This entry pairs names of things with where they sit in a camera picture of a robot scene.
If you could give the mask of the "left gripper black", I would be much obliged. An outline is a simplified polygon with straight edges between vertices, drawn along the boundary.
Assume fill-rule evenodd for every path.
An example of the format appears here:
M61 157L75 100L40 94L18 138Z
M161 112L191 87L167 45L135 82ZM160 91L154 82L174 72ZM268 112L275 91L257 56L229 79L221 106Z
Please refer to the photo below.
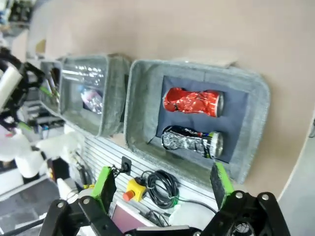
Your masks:
M31 88L37 88L51 98L59 98L59 68L47 66L47 69L44 72L29 62L22 64L23 83L21 82L12 92L0 113L0 125L4 129L8 131L13 131L16 128L32 130L32 127L25 122L12 117L16 115L17 111L23 105ZM29 72L36 78L34 82L30 82Z

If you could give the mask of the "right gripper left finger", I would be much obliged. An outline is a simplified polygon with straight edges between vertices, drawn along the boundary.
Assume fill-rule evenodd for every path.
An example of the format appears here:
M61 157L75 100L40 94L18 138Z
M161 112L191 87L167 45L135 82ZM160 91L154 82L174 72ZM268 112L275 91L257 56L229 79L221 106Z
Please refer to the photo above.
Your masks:
M73 203L54 200L44 219L45 236L75 236L81 227L90 226L97 236L122 236L108 215L117 188L114 172L103 167L92 193Z

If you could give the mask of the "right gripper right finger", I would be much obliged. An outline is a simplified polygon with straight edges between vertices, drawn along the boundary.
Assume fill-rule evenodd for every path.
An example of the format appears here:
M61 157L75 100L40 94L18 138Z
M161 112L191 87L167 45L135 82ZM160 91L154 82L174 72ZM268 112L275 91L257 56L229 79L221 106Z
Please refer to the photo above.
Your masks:
M211 169L210 182L218 211L204 229L205 236L289 236L278 201L271 192L256 197L234 190L220 162Z

